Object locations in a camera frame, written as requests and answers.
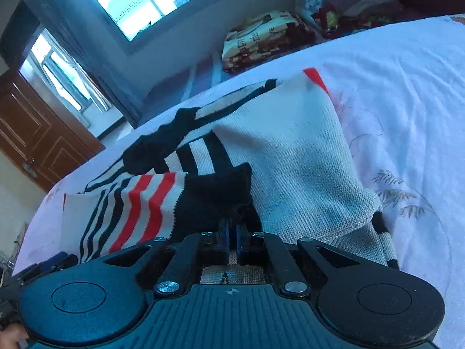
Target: wooden door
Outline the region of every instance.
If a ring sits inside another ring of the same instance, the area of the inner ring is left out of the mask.
[[[0,149],[48,191],[104,146],[29,68],[10,71],[0,85]]]

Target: white wall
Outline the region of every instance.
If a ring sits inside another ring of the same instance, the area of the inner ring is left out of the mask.
[[[293,10],[294,0],[219,0],[154,35],[140,51],[126,55],[101,18],[86,11],[85,29],[101,55],[125,75],[142,96],[154,85],[222,48],[224,38],[244,19],[271,10]]]
[[[0,36],[20,0],[0,0]],[[8,66],[0,57],[0,74]],[[0,152],[0,251],[10,256],[23,224],[29,223],[45,192]]]
[[[0,252],[12,254],[21,228],[44,197],[45,192],[0,152]]]
[[[0,0],[0,36],[6,28],[11,15],[18,6],[20,0]],[[8,66],[0,57],[0,75],[8,71]]]

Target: curtain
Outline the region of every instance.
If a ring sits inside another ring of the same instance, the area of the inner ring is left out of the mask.
[[[76,60],[74,60],[67,53],[67,51],[57,43],[55,38],[52,35],[50,35],[50,33],[47,30],[44,30],[42,35],[46,39],[48,44],[52,46],[52,49],[58,54],[58,56],[76,70],[82,83],[84,84],[85,89],[89,92],[90,98],[92,99],[94,104],[97,105],[99,110],[102,113],[110,110],[112,106],[111,103],[100,92],[100,90],[97,88],[94,82],[89,78],[87,73],[85,73],[82,67],[76,62]]]
[[[109,62],[106,54],[92,39],[91,28],[85,19],[86,9],[80,0],[24,1],[83,71],[95,77],[108,100],[133,127],[137,127],[142,113],[143,95]],[[105,100],[101,96],[96,96],[96,99],[103,108]]]

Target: crosshair logo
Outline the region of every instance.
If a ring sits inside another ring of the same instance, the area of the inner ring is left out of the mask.
[[[227,289],[226,292],[227,292],[229,295],[236,295],[236,294],[239,292],[239,290],[238,290],[238,289],[233,289],[233,288],[231,288],[231,289]]]

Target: red stripe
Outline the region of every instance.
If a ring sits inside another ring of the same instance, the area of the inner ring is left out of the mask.
[[[306,68],[304,69],[304,73],[307,75],[307,77],[311,81],[313,81],[316,85],[318,85],[321,89],[323,89],[327,95],[329,95],[326,85],[321,79],[321,76],[319,75],[316,68]]]
[[[144,174],[140,177],[137,184],[134,186],[130,192],[128,192],[129,201],[131,202],[131,210],[129,211],[129,216],[127,217],[127,221],[119,233],[118,239],[112,244],[110,247],[109,253],[117,252],[121,250],[123,245],[129,240],[131,235],[133,234],[134,227],[136,227],[136,223],[139,220],[140,216],[140,193],[142,193],[152,181],[153,175],[151,174]]]
[[[161,213],[161,205],[166,198],[167,194],[173,188],[174,176],[176,173],[165,173],[163,179],[158,186],[157,191],[148,200],[148,208],[150,211],[150,218],[142,238],[137,242],[142,243],[157,236],[161,228],[163,214]]]

